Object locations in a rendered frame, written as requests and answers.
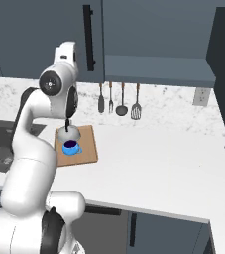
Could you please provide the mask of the white wall outlet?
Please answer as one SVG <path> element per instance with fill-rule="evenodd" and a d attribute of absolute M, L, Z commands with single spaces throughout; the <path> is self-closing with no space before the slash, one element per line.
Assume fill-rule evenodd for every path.
<path fill-rule="evenodd" d="M 194 106 L 206 107 L 210 96 L 210 88 L 196 87 L 193 98 Z"/>

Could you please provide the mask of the dark blue base cabinet door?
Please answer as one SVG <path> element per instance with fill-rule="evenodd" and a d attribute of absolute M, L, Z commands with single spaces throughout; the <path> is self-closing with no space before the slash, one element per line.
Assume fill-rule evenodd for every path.
<path fill-rule="evenodd" d="M 127 254 L 213 254 L 208 225 L 176 218 L 137 213 L 135 246 Z"/>

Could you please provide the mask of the hanging metal fork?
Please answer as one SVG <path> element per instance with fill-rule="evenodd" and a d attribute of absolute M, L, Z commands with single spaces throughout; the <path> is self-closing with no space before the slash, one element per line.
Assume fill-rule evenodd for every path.
<path fill-rule="evenodd" d="M 110 91 L 110 97 L 109 97 L 109 113 L 113 112 L 113 100 L 112 100 L 112 82 L 109 82 L 109 91 Z"/>

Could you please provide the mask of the hanging dark spoon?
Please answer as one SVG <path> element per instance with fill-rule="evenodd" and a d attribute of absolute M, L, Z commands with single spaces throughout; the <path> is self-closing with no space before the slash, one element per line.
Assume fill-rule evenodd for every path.
<path fill-rule="evenodd" d="M 102 94 L 102 83 L 99 83 L 99 89 L 100 89 L 100 94 L 98 98 L 98 112 L 103 113 L 104 112 L 104 97 Z"/>

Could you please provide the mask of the hanging dark ladle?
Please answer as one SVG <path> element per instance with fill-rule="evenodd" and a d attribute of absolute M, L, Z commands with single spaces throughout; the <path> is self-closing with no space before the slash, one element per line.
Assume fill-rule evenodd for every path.
<path fill-rule="evenodd" d="M 125 83 L 122 82 L 122 100 L 121 100 L 121 105 L 118 105 L 116 107 L 116 114 L 119 116 L 125 116 L 128 113 L 128 107 L 124 105 L 124 87 L 125 87 Z"/>

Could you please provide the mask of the hanging slotted spatula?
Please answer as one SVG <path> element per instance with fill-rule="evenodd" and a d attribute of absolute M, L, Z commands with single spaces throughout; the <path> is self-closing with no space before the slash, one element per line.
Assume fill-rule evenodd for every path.
<path fill-rule="evenodd" d="M 131 109 L 131 118 L 133 120 L 140 120 L 142 113 L 142 107 L 139 104 L 139 95 L 136 95 L 136 103 L 132 106 Z"/>

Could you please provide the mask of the blue mug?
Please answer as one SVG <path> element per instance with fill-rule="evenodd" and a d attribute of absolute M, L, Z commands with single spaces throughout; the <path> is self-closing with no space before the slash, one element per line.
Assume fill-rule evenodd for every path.
<path fill-rule="evenodd" d="M 62 145 L 62 151 L 65 155 L 73 156 L 75 154 L 80 154 L 82 148 L 74 140 L 68 140 Z"/>

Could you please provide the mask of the grey drawer front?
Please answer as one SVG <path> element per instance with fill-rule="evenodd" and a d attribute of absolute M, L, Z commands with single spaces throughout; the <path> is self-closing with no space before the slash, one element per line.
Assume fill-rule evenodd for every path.
<path fill-rule="evenodd" d="M 120 215 L 84 213 L 72 224 L 85 254 L 126 254 L 128 212 Z"/>

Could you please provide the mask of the dark blue wall cabinet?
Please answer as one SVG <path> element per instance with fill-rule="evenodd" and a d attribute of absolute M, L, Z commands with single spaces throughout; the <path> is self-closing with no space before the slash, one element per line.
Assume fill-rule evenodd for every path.
<path fill-rule="evenodd" d="M 106 79 L 212 87 L 206 55 L 219 7 L 225 0 L 103 0 Z"/>

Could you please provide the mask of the wooden tray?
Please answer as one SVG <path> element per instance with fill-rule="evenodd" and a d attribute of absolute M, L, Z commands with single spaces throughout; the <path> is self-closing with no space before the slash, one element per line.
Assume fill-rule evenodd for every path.
<path fill-rule="evenodd" d="M 98 161 L 93 127 L 91 125 L 80 126 L 79 131 L 81 138 L 78 144 L 82 152 L 69 156 L 65 155 L 62 151 L 62 143 L 58 140 L 58 129 L 56 129 L 55 150 L 57 153 L 57 165 L 59 167 L 96 163 Z"/>

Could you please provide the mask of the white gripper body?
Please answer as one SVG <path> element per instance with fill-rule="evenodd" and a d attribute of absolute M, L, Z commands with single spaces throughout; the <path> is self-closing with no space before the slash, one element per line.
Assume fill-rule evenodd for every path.
<path fill-rule="evenodd" d="M 58 55 L 72 55 L 75 52 L 75 42 L 63 42 L 56 47 Z"/>

